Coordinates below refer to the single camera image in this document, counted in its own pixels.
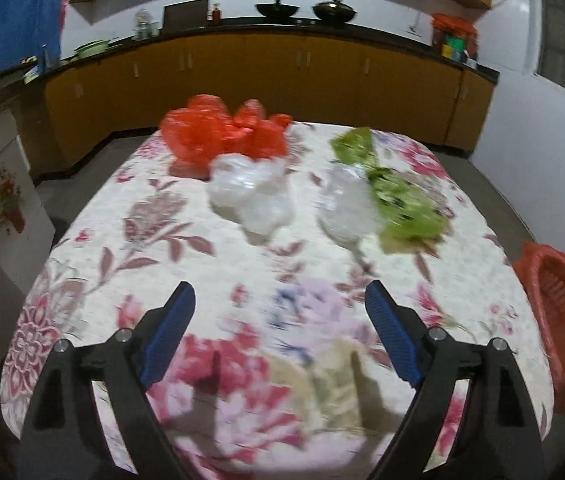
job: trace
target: flower pot decal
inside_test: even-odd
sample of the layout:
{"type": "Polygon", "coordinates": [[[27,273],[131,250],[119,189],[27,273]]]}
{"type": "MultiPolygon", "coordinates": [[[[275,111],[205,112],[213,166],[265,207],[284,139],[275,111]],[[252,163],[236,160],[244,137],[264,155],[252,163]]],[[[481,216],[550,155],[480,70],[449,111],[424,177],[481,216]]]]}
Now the flower pot decal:
{"type": "Polygon", "coordinates": [[[21,191],[16,184],[16,174],[0,168],[0,230],[5,229],[8,235],[11,229],[22,233],[25,222],[20,209],[21,191]]]}

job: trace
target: green plastic bag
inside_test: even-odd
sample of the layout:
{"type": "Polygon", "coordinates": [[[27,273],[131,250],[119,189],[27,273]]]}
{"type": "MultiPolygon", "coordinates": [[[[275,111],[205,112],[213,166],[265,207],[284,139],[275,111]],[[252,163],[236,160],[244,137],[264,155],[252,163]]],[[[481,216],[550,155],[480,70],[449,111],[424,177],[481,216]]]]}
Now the green plastic bag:
{"type": "Polygon", "coordinates": [[[379,167],[369,128],[350,130],[333,139],[331,145],[342,163],[365,168],[378,209],[386,221],[381,240],[383,237],[436,238],[445,230],[448,219],[422,189],[379,167]]]}

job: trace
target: table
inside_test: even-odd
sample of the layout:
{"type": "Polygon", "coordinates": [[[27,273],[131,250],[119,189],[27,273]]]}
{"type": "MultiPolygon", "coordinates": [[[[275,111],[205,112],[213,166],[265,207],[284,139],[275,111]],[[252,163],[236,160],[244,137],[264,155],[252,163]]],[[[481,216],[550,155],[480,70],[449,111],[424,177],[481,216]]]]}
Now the table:
{"type": "MultiPolygon", "coordinates": [[[[346,248],[319,227],[329,139],[346,129],[290,126],[295,218],[265,242],[210,208],[208,184],[170,176],[174,159],[160,132],[147,139],[51,251],[26,299],[2,374],[11,430],[19,434],[57,338],[104,341],[187,280],[195,316],[165,380],[147,396],[192,468],[210,479],[365,478],[414,394],[365,313],[365,286],[379,278],[428,326],[480,344],[506,338],[546,435],[553,389],[525,292],[494,232],[428,149],[375,132],[381,163],[450,218],[442,242],[386,254],[375,236],[346,248]]],[[[466,387],[457,385],[430,466],[450,450],[466,387]]],[[[133,470],[106,390],[94,391],[114,460],[133,470]]]]}

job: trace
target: floral tablecloth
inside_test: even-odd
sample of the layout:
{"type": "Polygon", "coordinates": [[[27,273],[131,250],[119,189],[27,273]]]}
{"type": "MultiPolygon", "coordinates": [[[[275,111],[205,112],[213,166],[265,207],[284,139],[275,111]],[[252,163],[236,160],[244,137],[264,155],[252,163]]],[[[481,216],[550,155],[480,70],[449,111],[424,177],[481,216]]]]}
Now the floral tablecloth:
{"type": "MultiPolygon", "coordinates": [[[[102,342],[187,280],[195,316],[147,397],[192,470],[210,479],[365,478],[414,395],[365,313],[365,286],[379,278],[428,326],[481,344],[506,338],[544,436],[553,389],[527,297],[485,219],[428,149],[375,132],[381,163],[450,218],[437,244],[381,248],[369,236],[344,247],[320,228],[329,139],[344,130],[288,129],[295,218],[269,240],[213,211],[207,183],[172,176],[178,165],[160,132],[147,139],[56,245],[26,299],[2,374],[11,430],[20,432],[56,339],[102,342]]],[[[450,450],[466,386],[457,385],[431,466],[450,450]]],[[[94,391],[114,460],[133,470],[104,385],[94,391]]]]}

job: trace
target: black countertop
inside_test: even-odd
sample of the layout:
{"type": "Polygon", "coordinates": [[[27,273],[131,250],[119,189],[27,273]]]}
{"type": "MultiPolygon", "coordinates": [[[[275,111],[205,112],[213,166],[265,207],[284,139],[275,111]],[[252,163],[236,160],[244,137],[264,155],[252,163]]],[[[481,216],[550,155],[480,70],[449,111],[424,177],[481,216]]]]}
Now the black countertop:
{"type": "MultiPolygon", "coordinates": [[[[403,50],[408,53],[415,54],[416,56],[435,59],[438,62],[445,63],[460,70],[475,72],[493,84],[498,83],[498,77],[500,76],[496,70],[492,70],[486,66],[478,65],[477,69],[471,69],[463,63],[458,63],[451,59],[447,59],[446,57],[440,56],[432,50],[431,46],[427,44],[410,38],[404,38],[403,36],[392,34],[390,32],[384,32],[383,30],[378,30],[376,28],[361,27],[360,25],[351,25],[349,23],[340,27],[333,27],[318,19],[312,20],[310,18],[290,18],[289,20],[284,21],[272,21],[271,19],[264,18],[262,16],[253,16],[246,18],[225,18],[222,20],[221,25],[207,25],[206,27],[190,28],[187,30],[179,30],[177,32],[166,32],[161,30],[159,36],[150,38],[149,40],[135,41],[133,38],[125,38],[124,40],[112,43],[112,45],[102,54],[89,56],[83,59],[75,59],[66,64],[58,65],[56,68],[47,70],[47,72],[45,72],[42,76],[39,76],[37,79],[45,79],[48,76],[60,73],[63,70],[92,63],[100,59],[104,59],[105,57],[115,56],[116,54],[133,50],[146,44],[173,40],[175,38],[184,38],[187,36],[195,36],[198,34],[257,30],[266,30],[269,32],[298,32],[303,34],[310,33],[320,36],[360,41],[381,48],[403,50]]],[[[30,66],[31,65],[19,65],[12,67],[11,69],[3,70],[0,72],[0,77],[13,73],[16,70],[29,68],[30,66]]]]}

